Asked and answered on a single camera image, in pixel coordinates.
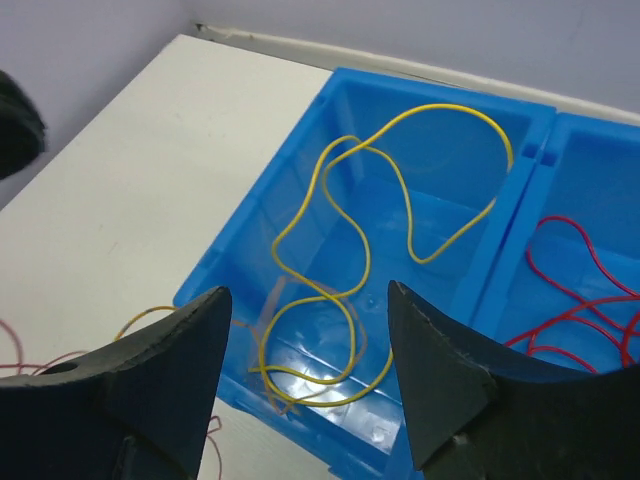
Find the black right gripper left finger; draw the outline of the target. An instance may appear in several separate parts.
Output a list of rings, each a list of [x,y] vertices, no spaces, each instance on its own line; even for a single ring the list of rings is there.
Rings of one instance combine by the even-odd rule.
[[[100,349],[3,378],[2,478],[196,478],[231,315],[230,290],[213,288]]]

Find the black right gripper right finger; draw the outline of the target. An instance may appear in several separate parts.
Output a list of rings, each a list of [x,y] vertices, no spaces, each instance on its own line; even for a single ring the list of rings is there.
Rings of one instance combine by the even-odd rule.
[[[415,468],[427,479],[635,479],[639,370],[593,374],[502,346],[399,282],[388,323]]]

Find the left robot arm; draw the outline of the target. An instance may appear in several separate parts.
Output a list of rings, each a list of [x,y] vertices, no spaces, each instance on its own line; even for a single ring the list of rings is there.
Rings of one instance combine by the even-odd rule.
[[[5,71],[0,89],[0,178],[5,180],[46,150],[46,125],[29,96]]]

